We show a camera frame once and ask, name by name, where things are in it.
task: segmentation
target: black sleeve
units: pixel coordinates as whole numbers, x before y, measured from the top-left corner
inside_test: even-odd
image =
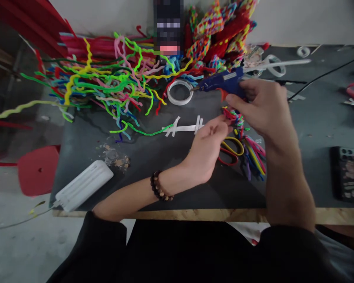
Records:
[[[47,282],[103,282],[107,278],[114,282],[126,235],[123,224],[98,219],[89,211],[71,254]]]
[[[256,246],[259,264],[269,278],[288,282],[344,282],[329,260],[327,249],[303,228],[272,226]]]

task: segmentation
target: white wall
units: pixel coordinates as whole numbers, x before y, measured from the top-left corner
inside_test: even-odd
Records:
[[[136,34],[153,26],[153,0],[51,0],[79,34]],[[185,0],[203,11],[213,0]],[[354,44],[354,0],[260,0],[248,42]]]

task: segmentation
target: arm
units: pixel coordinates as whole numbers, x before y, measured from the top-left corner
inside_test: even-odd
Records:
[[[303,172],[286,88],[256,79],[243,81],[240,85],[252,103],[246,103],[235,95],[228,95],[227,102],[239,110],[265,140],[268,221],[271,225],[314,231],[315,205]]]
[[[196,134],[186,159],[160,173],[160,185],[166,195],[176,195],[210,179],[220,144],[232,130],[228,124],[224,116],[209,121]],[[117,222],[156,201],[150,178],[147,178],[115,191],[98,203],[93,213],[103,220]]]

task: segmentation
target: wooden table edge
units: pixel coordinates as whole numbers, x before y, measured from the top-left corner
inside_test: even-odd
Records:
[[[316,208],[317,224],[354,225],[354,208]],[[55,217],[85,217],[86,211],[52,211]],[[128,219],[267,222],[266,209],[181,209],[139,211]]]

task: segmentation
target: black shirt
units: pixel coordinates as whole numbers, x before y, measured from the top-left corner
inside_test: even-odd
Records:
[[[88,212],[54,282],[338,282],[314,234],[265,229],[253,247],[225,222],[137,220],[126,227]]]

